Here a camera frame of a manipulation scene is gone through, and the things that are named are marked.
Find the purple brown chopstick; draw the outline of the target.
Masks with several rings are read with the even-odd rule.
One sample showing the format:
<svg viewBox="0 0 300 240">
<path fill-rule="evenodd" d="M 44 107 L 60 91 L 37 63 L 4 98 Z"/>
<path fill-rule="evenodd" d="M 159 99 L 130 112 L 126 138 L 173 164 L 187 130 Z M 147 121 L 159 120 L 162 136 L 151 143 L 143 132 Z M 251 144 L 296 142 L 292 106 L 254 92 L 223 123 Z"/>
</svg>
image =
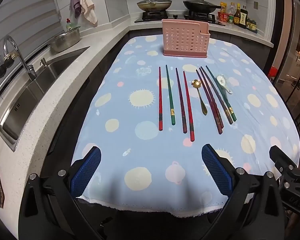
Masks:
<svg viewBox="0 0 300 240">
<path fill-rule="evenodd" d="M 205 77 L 206 77 L 207 80 L 209 81 L 211 88 L 213 89 L 215 95 L 217 96 L 217 98 L 218 98 L 218 100 L 219 100 L 219 103 L 221 104 L 221 106 L 222 106 L 222 108 L 223 108 L 223 111 L 224 111 L 224 113 L 225 113 L 225 116 L 226 116 L 226 118 L 227 118 L 229 124 L 232 125 L 232 124 L 233 124 L 233 120 L 232 120 L 232 118 L 231 118 L 231 115 L 230 115 L 230 113 L 229 113 L 228 108 L 226 107 L 226 105 L 225 105 L 223 99 L 221 98 L 221 95 L 220 95 L 219 92 L 218 92 L 218 89 L 215 87 L 213 81 L 209 78 L 209 76 L 207 75 L 207 73 L 205 72 L 205 70 L 203 69 L 203 67 L 200 67 L 200 70 L 204 73 Z"/>
</svg>

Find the beige wok with lid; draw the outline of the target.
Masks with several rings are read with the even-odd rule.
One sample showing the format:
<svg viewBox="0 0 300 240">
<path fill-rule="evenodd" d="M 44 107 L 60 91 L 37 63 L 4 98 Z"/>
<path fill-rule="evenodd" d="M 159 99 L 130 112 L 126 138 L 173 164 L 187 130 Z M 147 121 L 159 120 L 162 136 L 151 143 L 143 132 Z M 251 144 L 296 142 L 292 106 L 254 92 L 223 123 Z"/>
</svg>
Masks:
<svg viewBox="0 0 300 240">
<path fill-rule="evenodd" d="M 137 6 L 143 11 L 162 11 L 168 9 L 172 4 L 171 0 L 143 0 Z"/>
</svg>

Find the pink perforated utensil holder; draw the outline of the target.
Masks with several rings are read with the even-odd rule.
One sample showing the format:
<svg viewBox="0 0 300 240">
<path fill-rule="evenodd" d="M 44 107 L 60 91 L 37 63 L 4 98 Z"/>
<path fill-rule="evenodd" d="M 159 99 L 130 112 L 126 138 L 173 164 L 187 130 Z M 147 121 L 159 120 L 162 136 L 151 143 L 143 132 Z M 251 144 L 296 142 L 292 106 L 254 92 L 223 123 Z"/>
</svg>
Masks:
<svg viewBox="0 0 300 240">
<path fill-rule="evenodd" d="M 207 57 L 210 39 L 207 22 L 163 19 L 162 34 L 165 56 Z"/>
</svg>

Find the brown sauce bottle yellow cap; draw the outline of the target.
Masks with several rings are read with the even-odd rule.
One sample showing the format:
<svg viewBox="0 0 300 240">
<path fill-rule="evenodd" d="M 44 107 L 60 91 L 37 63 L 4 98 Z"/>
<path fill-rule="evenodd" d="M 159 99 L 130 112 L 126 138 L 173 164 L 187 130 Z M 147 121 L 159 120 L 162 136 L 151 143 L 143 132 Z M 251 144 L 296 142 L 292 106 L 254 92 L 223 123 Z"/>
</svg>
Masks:
<svg viewBox="0 0 300 240">
<path fill-rule="evenodd" d="M 234 14 L 234 19 L 233 19 L 233 23 L 235 25 L 239 25 L 240 22 L 240 18 L 241 18 L 241 12 L 240 12 L 241 6 L 239 3 L 237 3 L 237 8 L 236 8 L 236 12 Z"/>
</svg>

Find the green chopstick gold band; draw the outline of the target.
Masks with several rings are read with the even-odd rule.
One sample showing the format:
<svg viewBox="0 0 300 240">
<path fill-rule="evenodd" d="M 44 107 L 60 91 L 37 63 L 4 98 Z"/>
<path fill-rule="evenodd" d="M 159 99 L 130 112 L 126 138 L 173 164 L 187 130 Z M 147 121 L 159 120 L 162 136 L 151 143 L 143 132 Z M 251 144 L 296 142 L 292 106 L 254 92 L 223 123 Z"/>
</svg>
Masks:
<svg viewBox="0 0 300 240">
<path fill-rule="evenodd" d="M 170 81 L 168 66 L 166 66 L 166 77 L 167 77 L 168 96 L 169 96 L 169 103 L 170 103 L 171 124 L 175 125 L 175 112 L 174 112 L 172 88 L 171 88 L 171 81 Z"/>
</svg>

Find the bright red chopstick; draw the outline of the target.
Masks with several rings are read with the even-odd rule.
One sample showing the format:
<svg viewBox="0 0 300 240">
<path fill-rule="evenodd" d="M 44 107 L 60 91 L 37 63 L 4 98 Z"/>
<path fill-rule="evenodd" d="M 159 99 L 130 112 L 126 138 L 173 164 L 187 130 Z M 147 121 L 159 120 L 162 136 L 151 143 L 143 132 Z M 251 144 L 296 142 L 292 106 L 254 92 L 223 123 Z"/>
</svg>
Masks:
<svg viewBox="0 0 300 240">
<path fill-rule="evenodd" d="M 161 67 L 159 66 L 159 131 L 163 130 Z"/>
</svg>

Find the red twisted chopstick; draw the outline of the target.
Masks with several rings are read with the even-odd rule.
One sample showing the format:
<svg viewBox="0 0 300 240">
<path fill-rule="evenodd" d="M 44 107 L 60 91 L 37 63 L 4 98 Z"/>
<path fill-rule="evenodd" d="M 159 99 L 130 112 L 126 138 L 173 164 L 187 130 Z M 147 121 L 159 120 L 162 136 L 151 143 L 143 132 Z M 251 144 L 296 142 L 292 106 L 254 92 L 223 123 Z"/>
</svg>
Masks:
<svg viewBox="0 0 300 240">
<path fill-rule="evenodd" d="M 195 135 L 194 135 L 194 123 L 193 123 L 191 99 L 190 99 L 189 88 L 188 88 L 188 84 L 187 84 L 187 78 L 186 78 L 185 71 L 183 71 L 183 77 L 184 77 L 184 85 L 185 85 L 186 100 L 187 100 L 187 110 L 188 110 L 188 116 L 189 116 L 190 141 L 194 142 Z"/>
</svg>

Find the small green cap jar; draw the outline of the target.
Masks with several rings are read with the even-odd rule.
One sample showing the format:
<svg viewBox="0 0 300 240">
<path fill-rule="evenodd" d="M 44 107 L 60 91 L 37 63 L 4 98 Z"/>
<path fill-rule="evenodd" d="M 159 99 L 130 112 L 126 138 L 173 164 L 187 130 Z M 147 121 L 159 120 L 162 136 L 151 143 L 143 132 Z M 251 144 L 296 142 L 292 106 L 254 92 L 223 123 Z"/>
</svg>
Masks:
<svg viewBox="0 0 300 240">
<path fill-rule="evenodd" d="M 229 20 L 228 20 L 228 22 L 229 22 L 230 24 L 233 24 L 233 23 L 234 23 L 234 16 L 233 16 L 233 15 L 229 15 Z"/>
</svg>

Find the gold flower spoon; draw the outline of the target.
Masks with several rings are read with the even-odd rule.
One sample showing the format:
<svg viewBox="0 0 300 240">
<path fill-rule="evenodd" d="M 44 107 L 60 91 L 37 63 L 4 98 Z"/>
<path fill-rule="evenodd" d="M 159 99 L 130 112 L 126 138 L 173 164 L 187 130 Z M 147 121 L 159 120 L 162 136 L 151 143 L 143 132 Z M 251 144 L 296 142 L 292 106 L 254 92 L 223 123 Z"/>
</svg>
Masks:
<svg viewBox="0 0 300 240">
<path fill-rule="evenodd" d="M 199 101 L 200 101 L 200 106 L 201 106 L 201 110 L 202 110 L 202 113 L 204 115 L 207 115 L 207 108 L 206 108 L 206 105 L 205 103 L 203 102 L 202 100 L 202 97 L 201 97 L 201 94 L 200 94 L 200 87 L 201 87 L 201 82 L 197 79 L 194 79 L 192 82 L 191 82 L 193 88 L 195 88 L 197 90 L 197 93 L 198 93 L 198 96 L 199 96 Z"/>
</svg>

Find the black wok with lid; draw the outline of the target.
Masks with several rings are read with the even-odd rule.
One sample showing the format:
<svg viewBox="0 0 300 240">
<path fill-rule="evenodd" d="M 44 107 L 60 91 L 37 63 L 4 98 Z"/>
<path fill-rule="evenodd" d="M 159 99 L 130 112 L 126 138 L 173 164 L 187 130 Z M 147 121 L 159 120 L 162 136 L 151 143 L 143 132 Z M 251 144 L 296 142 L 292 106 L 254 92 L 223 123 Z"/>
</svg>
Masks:
<svg viewBox="0 0 300 240">
<path fill-rule="evenodd" d="M 221 9 L 220 5 L 215 5 L 207 0 L 185 0 L 183 1 L 186 9 L 189 13 L 202 13 L 202 14 L 210 14 L 214 12 L 216 9 Z"/>
</svg>

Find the dark maroon chopstick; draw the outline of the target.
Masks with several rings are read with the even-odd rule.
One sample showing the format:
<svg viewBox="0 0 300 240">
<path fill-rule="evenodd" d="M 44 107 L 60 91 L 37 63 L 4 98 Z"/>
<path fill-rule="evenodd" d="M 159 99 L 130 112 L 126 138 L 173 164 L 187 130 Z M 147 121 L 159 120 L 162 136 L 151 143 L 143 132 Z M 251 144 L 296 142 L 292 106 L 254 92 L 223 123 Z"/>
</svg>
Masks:
<svg viewBox="0 0 300 240">
<path fill-rule="evenodd" d="M 183 94 L 181 90 L 181 84 L 180 84 L 180 78 L 178 69 L 175 69 L 176 77 L 177 77 L 177 84 L 178 84 L 178 93 L 179 93 L 179 101 L 180 101 L 180 111 L 181 111 L 181 122 L 183 127 L 183 133 L 187 133 L 187 124 L 186 124 L 186 114 L 185 114 L 185 107 L 184 107 L 184 101 L 183 101 Z"/>
</svg>

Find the stainless steel bowl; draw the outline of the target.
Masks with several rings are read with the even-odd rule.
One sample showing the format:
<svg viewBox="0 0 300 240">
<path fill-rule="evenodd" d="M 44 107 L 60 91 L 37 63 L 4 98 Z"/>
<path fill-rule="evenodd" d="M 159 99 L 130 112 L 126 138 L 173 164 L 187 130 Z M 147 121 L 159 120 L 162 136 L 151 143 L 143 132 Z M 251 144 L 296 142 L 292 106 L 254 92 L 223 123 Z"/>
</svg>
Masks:
<svg viewBox="0 0 300 240">
<path fill-rule="evenodd" d="M 80 27 L 77 26 L 69 31 L 56 35 L 50 42 L 50 47 L 55 53 L 60 53 L 77 44 L 80 39 Z"/>
</svg>

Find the pink hanging towel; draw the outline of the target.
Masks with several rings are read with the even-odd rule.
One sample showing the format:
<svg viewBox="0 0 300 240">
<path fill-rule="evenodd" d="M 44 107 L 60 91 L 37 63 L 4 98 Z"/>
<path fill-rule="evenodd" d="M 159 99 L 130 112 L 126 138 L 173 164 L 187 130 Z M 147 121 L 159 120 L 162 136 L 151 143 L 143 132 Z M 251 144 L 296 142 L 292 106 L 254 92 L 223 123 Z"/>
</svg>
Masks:
<svg viewBox="0 0 300 240">
<path fill-rule="evenodd" d="M 81 5 L 81 14 L 84 18 L 90 22 L 92 25 L 97 24 L 97 17 L 95 14 L 95 5 L 92 0 L 79 0 Z"/>
</svg>

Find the black gas stove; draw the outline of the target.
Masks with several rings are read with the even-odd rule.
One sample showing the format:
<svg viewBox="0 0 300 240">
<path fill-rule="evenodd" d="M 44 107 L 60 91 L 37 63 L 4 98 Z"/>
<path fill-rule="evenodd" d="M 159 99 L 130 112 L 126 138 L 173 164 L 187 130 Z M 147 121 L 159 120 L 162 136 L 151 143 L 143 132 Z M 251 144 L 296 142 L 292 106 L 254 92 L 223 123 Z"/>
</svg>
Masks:
<svg viewBox="0 0 300 240">
<path fill-rule="evenodd" d="M 139 22 L 151 22 L 151 21 L 161 21 L 163 19 L 174 19 L 174 20 L 192 20 L 207 22 L 209 24 L 217 24 L 225 26 L 224 23 L 219 22 L 214 14 L 207 14 L 202 12 L 186 11 L 185 14 L 168 14 L 166 10 L 162 11 L 150 11 L 143 12 L 142 16 L 135 20 L 135 23 Z"/>
</svg>

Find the purple hanging cloth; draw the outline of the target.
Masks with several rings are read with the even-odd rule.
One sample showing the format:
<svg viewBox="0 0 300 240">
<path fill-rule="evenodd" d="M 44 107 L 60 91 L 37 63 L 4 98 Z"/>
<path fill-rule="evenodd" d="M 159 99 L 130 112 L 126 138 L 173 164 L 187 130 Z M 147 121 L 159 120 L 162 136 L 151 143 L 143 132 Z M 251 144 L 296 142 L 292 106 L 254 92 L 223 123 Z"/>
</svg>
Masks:
<svg viewBox="0 0 300 240">
<path fill-rule="evenodd" d="M 81 14 L 81 4 L 80 0 L 70 0 L 70 11 L 74 14 L 75 18 L 79 18 Z"/>
</svg>

